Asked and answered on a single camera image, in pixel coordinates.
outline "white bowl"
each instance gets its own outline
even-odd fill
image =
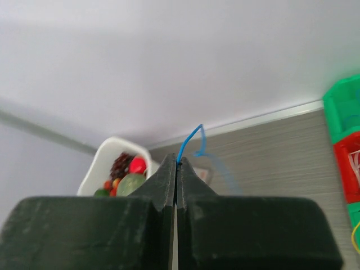
[[[93,196],[98,188],[102,188],[104,182],[109,178],[110,169],[115,159],[117,159],[122,152],[140,155],[144,158],[147,166],[146,179],[156,171],[153,168],[150,153],[145,148],[118,137],[111,137],[104,141],[97,150],[89,171],[79,187],[77,195]]]

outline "green fruit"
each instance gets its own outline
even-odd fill
[[[94,196],[96,197],[108,197],[110,194],[107,190],[104,190],[103,188],[99,188],[97,191],[95,191]]]
[[[139,186],[144,184],[145,176],[142,174],[128,174],[119,183],[117,196],[128,196],[135,191]]]

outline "red plastic crate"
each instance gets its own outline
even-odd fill
[[[360,185],[349,160],[349,154],[358,150],[360,150],[360,132],[354,132],[334,144],[334,153],[348,204],[360,202]]]

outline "yellow cable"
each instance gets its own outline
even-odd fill
[[[352,234],[351,234],[351,242],[353,243],[353,246],[355,248],[355,250],[357,251],[358,254],[360,254],[360,249],[358,247],[358,245],[356,244],[356,241],[355,241],[355,233],[356,233],[356,230],[359,228],[360,226],[360,222],[355,226]]]

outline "green plastic crate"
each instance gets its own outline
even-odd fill
[[[348,212],[353,228],[360,222],[360,202],[354,204],[348,204]],[[355,233],[356,243],[360,245],[360,229],[357,229]]]
[[[360,75],[338,81],[322,99],[333,144],[360,131]]]

